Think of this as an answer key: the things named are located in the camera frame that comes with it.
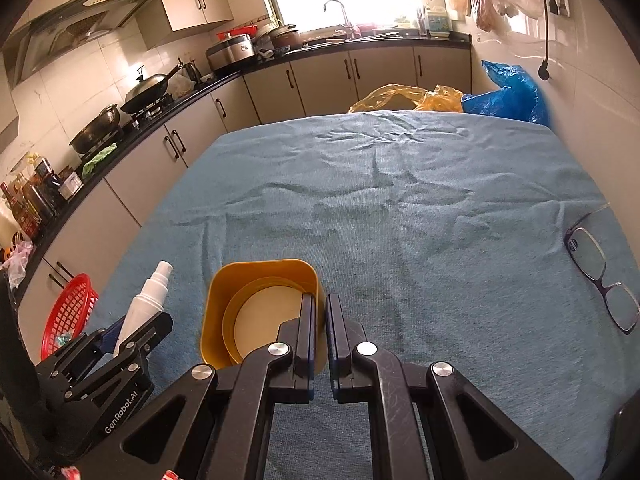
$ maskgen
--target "blue tablecloth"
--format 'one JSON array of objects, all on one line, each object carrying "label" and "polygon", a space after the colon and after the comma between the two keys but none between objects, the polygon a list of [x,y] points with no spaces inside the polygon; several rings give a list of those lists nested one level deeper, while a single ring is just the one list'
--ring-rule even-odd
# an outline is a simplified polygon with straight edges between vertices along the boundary
[{"label": "blue tablecloth", "polygon": [[[159,260],[174,265],[158,391],[200,360],[207,289],[223,265],[300,258],[345,316],[405,361],[446,360],[577,479],[597,478],[616,409],[640,388],[640,330],[623,335],[562,244],[603,197],[547,128],[466,114],[373,112],[223,136],[141,229],[92,313],[122,316]],[[610,265],[640,292],[610,210]],[[328,373],[310,406],[277,406],[268,479],[370,478],[365,406]]]}]

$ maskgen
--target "frying pan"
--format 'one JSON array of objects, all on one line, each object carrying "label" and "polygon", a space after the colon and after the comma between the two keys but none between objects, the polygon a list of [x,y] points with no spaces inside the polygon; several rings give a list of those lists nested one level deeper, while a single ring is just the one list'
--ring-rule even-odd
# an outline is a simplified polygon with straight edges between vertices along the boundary
[{"label": "frying pan", "polygon": [[120,112],[118,111],[118,105],[107,106],[100,112],[100,115],[74,137],[74,140],[69,145],[76,150],[76,153],[84,155],[105,136],[110,134],[119,123]]},{"label": "frying pan", "polygon": [[158,101],[158,99],[165,94],[169,86],[169,79],[177,74],[181,68],[182,63],[178,63],[167,75],[154,74],[147,79],[143,79],[142,67],[140,67],[138,69],[140,72],[140,77],[138,78],[140,83],[129,91],[125,103],[120,107],[120,110],[127,114],[134,114],[142,110],[145,106],[149,106],[151,103]]}]

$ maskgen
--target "tiled wall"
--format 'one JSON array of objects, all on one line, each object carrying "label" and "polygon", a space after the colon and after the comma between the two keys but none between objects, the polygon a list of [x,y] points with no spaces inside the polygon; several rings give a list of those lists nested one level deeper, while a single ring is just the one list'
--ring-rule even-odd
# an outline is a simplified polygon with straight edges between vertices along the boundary
[{"label": "tiled wall", "polygon": [[[234,21],[217,30],[263,18],[263,0],[228,0]],[[54,168],[79,163],[69,141],[110,104],[122,104],[137,84],[137,68],[145,76],[167,73],[182,60],[194,59],[210,72],[206,50],[217,43],[215,30],[147,51],[135,20],[103,38],[77,48],[47,65],[12,92],[20,116],[18,136],[0,153],[0,179],[27,151],[46,156]]]},{"label": "tiled wall", "polygon": [[640,262],[640,65],[598,0],[569,0],[570,18],[550,17],[549,73],[537,76],[544,57],[544,19],[511,20],[501,37],[454,22],[474,42],[474,93],[495,89],[480,59],[519,64],[535,79],[552,113],[553,130],[611,202]]}]

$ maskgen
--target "yellow square bowl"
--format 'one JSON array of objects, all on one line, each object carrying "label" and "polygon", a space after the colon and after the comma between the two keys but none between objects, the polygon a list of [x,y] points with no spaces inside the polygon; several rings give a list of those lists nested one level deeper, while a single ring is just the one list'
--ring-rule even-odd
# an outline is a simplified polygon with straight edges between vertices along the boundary
[{"label": "yellow square bowl", "polygon": [[316,372],[326,363],[324,300],[314,268],[302,260],[237,262],[211,280],[200,335],[204,362],[214,368],[240,364],[278,336],[280,324],[300,316],[302,294],[316,297]]}]

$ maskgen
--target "white spray bottle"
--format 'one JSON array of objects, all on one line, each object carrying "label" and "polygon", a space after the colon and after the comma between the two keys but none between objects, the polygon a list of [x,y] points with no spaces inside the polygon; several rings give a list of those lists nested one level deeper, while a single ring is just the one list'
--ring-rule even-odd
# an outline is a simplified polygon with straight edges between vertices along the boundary
[{"label": "white spray bottle", "polygon": [[116,348],[113,356],[118,355],[120,345],[127,340],[137,329],[143,326],[156,313],[162,312],[162,304],[167,294],[167,284],[169,276],[174,268],[168,262],[160,262],[156,267],[156,272],[151,278],[146,280],[145,286],[142,287],[138,294],[129,305],[127,317],[124,319]]}]

